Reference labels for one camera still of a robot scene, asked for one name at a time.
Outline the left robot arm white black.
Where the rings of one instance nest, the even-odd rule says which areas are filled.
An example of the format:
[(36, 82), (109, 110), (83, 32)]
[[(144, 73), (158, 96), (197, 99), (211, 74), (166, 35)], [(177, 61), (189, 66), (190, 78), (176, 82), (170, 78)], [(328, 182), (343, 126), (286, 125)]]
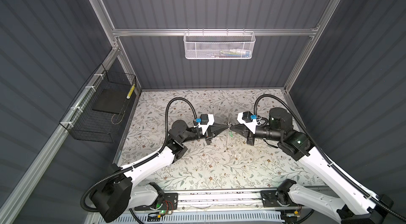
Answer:
[(156, 151), (132, 164), (113, 165), (113, 174), (96, 185), (89, 198), (103, 220), (111, 223), (128, 209), (146, 207), (148, 210), (165, 210), (165, 192), (154, 182), (145, 186), (139, 183), (156, 171), (181, 159), (187, 152), (185, 142), (204, 139), (207, 144), (227, 125), (209, 122), (189, 127), (183, 120), (175, 121), (168, 132), (168, 140), (162, 151)]

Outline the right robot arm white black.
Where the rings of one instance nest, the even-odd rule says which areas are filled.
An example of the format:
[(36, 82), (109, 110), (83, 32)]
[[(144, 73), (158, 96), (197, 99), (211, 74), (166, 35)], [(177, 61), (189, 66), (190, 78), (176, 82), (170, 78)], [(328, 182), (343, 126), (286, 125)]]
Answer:
[(265, 125), (258, 115), (250, 111), (239, 113), (238, 125), (232, 131), (247, 138), (252, 145), (256, 139), (273, 140), (278, 148), (296, 162), (305, 166), (328, 185), (337, 197), (301, 186), (292, 179), (284, 180), (274, 198), (278, 204), (287, 207), (302, 205), (322, 213), (340, 224), (381, 224), (393, 201), (387, 196), (378, 196), (322, 156), (306, 134), (294, 130), (294, 116), (283, 108), (272, 108)]

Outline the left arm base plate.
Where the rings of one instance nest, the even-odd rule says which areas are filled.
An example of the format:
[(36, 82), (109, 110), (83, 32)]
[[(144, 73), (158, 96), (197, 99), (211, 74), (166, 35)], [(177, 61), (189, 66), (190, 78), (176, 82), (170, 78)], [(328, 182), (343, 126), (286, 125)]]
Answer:
[(135, 207), (135, 211), (168, 211), (177, 210), (179, 201), (178, 193), (165, 193), (159, 195), (155, 202), (150, 206), (139, 206)]

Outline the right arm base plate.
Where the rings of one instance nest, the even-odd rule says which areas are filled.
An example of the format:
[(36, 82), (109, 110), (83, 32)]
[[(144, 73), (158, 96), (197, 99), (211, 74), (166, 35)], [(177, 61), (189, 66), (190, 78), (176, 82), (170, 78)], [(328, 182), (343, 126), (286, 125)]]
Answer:
[(276, 208), (276, 207), (294, 207), (294, 208), (301, 208), (302, 205), (298, 205), (289, 201), (288, 203), (281, 203), (277, 196), (276, 190), (261, 190), (260, 197), (263, 204), (263, 207), (266, 208)]

